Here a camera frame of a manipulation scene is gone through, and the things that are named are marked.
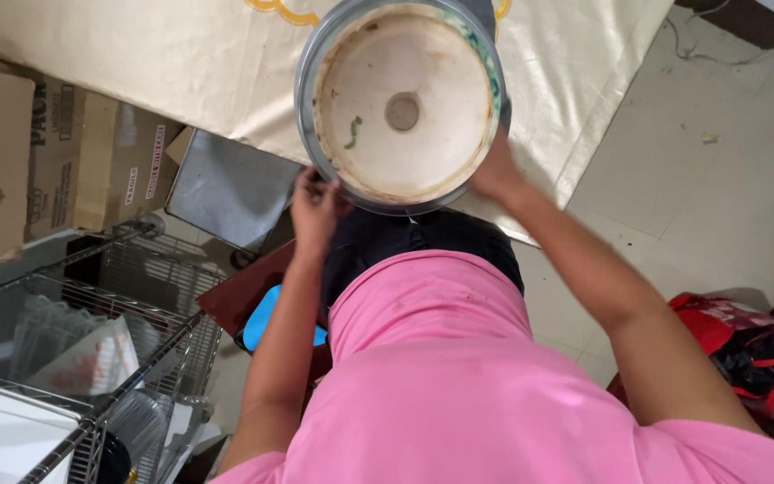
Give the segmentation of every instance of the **fragile label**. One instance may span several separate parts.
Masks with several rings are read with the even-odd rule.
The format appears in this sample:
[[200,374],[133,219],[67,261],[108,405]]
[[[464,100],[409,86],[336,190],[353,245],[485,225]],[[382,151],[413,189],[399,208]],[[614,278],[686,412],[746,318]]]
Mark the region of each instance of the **fragile label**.
[[160,160],[163,159],[164,136],[166,136],[166,125],[157,125],[157,133],[154,135],[154,155],[151,158],[151,175],[148,178],[148,190],[145,191],[145,200],[152,198],[157,188],[157,179],[160,177]]
[[136,191],[136,173],[136,167],[130,169],[130,181],[127,183],[127,196],[124,199],[125,205],[133,203],[133,193]]

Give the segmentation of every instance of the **wire shelf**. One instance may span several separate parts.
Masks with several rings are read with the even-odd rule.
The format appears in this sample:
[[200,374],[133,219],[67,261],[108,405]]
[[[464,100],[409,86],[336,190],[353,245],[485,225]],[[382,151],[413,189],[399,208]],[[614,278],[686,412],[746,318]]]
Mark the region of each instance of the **wire shelf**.
[[[136,482],[153,484],[158,476],[166,476],[167,470],[159,468],[161,460],[164,465],[172,462],[162,457],[183,450],[164,447],[168,423],[176,402],[185,395],[204,394],[220,336],[219,327],[200,313],[195,299],[224,276],[216,266],[199,260],[198,246],[166,236],[138,238],[151,228],[119,231],[63,264],[51,264],[0,284],[0,332],[13,334],[9,361],[0,361],[0,389],[79,416],[77,429],[23,482],[40,482],[70,455],[67,482],[94,484],[108,419],[125,395],[138,388],[156,395],[166,426],[163,438],[133,462]],[[70,264],[93,255],[102,258],[96,284],[65,276]],[[44,311],[50,307],[70,322],[84,322],[85,327],[38,317],[47,314]],[[75,396],[32,380],[40,369],[93,331],[91,324],[119,318],[133,341],[138,367],[112,393]]]

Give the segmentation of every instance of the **green residue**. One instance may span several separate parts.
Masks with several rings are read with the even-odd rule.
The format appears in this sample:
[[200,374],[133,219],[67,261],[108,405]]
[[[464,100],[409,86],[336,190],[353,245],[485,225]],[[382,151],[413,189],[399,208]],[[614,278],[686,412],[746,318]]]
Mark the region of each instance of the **green residue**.
[[351,121],[351,141],[343,148],[350,150],[354,148],[354,145],[357,145],[357,126],[361,124],[363,124],[363,120],[360,119],[360,116],[354,116],[354,120]]

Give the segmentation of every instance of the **metal bowl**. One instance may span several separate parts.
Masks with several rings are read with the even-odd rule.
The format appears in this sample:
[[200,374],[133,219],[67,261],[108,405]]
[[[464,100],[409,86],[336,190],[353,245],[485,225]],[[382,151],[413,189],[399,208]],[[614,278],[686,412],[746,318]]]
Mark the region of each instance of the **metal bowl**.
[[[317,72],[324,56],[333,46],[337,36],[356,19],[364,16],[373,9],[394,4],[424,4],[443,10],[457,22],[451,22],[454,27],[462,27],[467,30],[465,38],[477,51],[481,59],[488,62],[487,68],[491,71],[492,93],[505,96],[505,83],[503,71],[500,67],[495,49],[495,42],[489,33],[467,7],[458,3],[458,0],[344,0],[333,7],[318,24],[307,41],[297,66],[295,76],[294,105],[297,113],[297,130],[304,141],[307,153],[321,174],[327,181],[342,181],[342,195],[352,203],[370,212],[382,215],[419,215],[444,207],[464,193],[464,185],[433,200],[420,203],[386,203],[385,201],[371,197],[358,190],[350,183],[343,180],[325,155],[316,134],[316,126],[313,119],[313,99],[315,94]],[[494,117],[497,119],[500,112],[500,103],[493,106]]]

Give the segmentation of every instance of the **table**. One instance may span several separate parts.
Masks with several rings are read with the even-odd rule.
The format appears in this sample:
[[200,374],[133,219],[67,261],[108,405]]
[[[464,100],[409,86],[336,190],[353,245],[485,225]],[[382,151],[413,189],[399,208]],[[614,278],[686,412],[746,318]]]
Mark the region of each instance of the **table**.
[[[492,1],[516,158],[564,207],[672,0]],[[0,0],[0,57],[307,164],[294,71],[336,3]],[[472,195],[452,207],[532,242]]]

